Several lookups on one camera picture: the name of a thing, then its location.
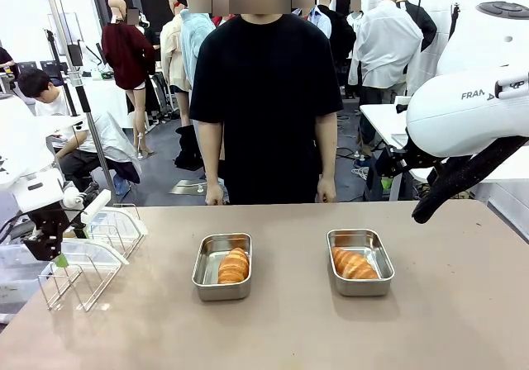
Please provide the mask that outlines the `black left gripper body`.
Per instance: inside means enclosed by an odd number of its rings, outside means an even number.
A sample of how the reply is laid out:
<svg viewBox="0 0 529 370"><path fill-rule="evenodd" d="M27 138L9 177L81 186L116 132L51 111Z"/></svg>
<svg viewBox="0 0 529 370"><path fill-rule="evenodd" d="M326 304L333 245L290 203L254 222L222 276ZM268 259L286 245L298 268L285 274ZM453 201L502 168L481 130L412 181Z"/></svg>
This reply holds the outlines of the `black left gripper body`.
<svg viewBox="0 0 529 370"><path fill-rule="evenodd" d="M61 254L63 233L69 218L62 206L44 206L27 213L35 228L22 239L36 260L52 261Z"/></svg>

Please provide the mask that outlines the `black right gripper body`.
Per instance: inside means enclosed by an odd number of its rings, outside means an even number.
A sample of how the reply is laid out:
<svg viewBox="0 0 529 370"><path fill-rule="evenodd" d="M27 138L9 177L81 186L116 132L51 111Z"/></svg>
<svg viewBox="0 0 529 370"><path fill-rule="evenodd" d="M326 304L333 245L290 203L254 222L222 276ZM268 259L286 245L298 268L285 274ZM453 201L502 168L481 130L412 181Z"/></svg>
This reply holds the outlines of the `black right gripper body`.
<svg viewBox="0 0 529 370"><path fill-rule="evenodd" d="M386 146L377 158L374 168L379 176L398 176L416 168L433 168L443 158L430 155L417 147L411 138L403 148Z"/></svg>

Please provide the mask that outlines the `person's left hand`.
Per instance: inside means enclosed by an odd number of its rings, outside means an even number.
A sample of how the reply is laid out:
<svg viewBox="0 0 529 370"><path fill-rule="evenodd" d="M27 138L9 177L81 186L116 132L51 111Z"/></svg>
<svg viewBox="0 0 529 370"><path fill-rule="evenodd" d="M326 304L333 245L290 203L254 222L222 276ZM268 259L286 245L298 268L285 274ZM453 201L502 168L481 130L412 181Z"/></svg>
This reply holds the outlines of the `person's left hand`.
<svg viewBox="0 0 529 370"><path fill-rule="evenodd" d="M317 195L320 203L333 203L336 200L336 184L334 178L321 177L317 185Z"/></svg>

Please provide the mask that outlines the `person's right hand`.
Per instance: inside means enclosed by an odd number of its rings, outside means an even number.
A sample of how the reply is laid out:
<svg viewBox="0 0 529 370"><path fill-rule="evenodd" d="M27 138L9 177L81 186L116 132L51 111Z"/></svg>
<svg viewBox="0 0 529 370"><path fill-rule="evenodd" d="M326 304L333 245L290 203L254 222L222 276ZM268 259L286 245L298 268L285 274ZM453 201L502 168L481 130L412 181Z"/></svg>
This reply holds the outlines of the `person's right hand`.
<svg viewBox="0 0 529 370"><path fill-rule="evenodd" d="M224 204L224 190L218 182L207 184L205 202L208 206L221 206Z"/></svg>

